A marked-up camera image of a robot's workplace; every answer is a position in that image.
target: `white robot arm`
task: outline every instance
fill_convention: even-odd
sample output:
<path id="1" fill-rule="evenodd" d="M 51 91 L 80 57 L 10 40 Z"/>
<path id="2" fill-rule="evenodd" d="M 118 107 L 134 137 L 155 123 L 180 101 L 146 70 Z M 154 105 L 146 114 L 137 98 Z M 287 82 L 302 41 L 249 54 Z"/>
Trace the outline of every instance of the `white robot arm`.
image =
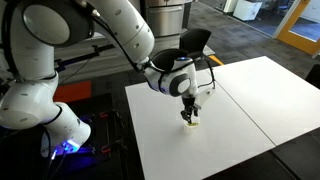
<path id="1" fill-rule="evenodd" d="M 53 58 L 54 47 L 73 45 L 94 32 L 119 48 L 152 89 L 192 99 L 187 106 L 193 106 L 198 93 L 193 60 L 178 58 L 170 71 L 157 68 L 148 58 L 153 34 L 127 0 L 0 1 L 0 19 L 0 66 L 16 79 L 1 99 L 0 125 L 17 130 L 43 125 L 54 150 L 48 152 L 44 135 L 43 156 L 77 152 L 90 136 L 89 125 L 68 105 L 52 100 L 58 85 Z"/>

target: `white tabletop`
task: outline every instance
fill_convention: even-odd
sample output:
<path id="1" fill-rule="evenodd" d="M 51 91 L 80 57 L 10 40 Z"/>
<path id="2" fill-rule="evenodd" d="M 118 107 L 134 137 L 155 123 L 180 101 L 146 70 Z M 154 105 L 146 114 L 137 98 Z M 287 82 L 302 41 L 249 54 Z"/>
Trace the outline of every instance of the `white tabletop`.
<path id="1" fill-rule="evenodd" d="M 210 76 L 201 71 L 197 80 L 207 83 Z M 183 131 L 180 97 L 146 83 L 126 92 L 145 179 L 203 179 L 275 147 L 218 84 L 192 134 Z"/>
<path id="2" fill-rule="evenodd" d="M 320 91 L 269 58 L 216 67 L 214 73 L 276 145 L 320 127 Z"/>

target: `white table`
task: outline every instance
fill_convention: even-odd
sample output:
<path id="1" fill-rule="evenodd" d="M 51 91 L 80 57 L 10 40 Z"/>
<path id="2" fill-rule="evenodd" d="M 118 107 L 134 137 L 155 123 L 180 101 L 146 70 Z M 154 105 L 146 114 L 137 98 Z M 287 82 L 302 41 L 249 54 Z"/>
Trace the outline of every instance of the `white table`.
<path id="1" fill-rule="evenodd" d="M 320 91 L 271 59 L 216 67 L 214 74 L 275 145 L 320 127 Z"/>
<path id="2" fill-rule="evenodd" d="M 204 84 L 211 77 L 201 71 L 197 80 Z M 275 147 L 219 84 L 192 134 L 183 131 L 180 97 L 146 83 L 126 92 L 145 179 L 203 179 Z"/>

